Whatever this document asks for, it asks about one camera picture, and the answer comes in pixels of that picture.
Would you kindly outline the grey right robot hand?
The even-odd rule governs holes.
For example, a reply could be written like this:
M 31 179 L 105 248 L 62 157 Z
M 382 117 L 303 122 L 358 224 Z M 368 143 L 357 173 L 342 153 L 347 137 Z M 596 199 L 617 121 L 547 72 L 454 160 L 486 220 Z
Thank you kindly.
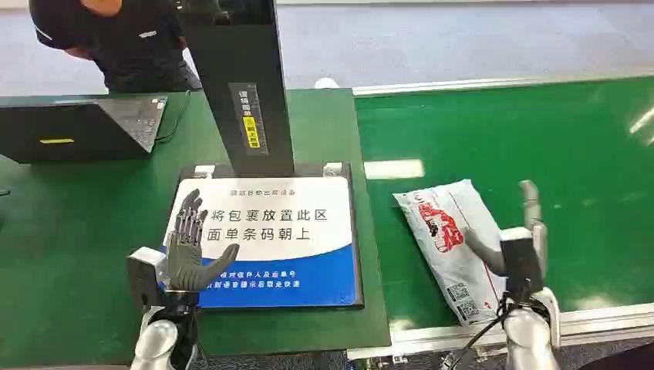
M 519 183 L 523 197 L 523 227 L 512 227 L 500 230 L 491 239 L 483 240 L 477 232 L 468 227 L 464 231 L 466 245 L 483 261 L 488 269 L 497 276 L 507 277 L 507 261 L 504 252 L 495 250 L 494 246 L 518 241 L 527 241 L 527 249 L 533 251 L 538 263 L 538 271 L 542 278 L 547 271 L 547 227 L 541 219 L 541 205 L 538 199 L 538 189 L 531 180 Z

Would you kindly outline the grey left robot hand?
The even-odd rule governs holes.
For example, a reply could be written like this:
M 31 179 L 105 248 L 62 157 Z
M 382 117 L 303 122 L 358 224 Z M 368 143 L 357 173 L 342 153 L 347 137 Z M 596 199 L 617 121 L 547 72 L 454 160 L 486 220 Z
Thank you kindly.
M 167 238 L 167 273 L 169 289 L 202 291 L 225 272 L 240 250 L 239 244 L 228 245 L 222 255 L 202 264 L 202 233 L 208 211 L 201 210 L 203 200 L 198 189 L 183 200 Z

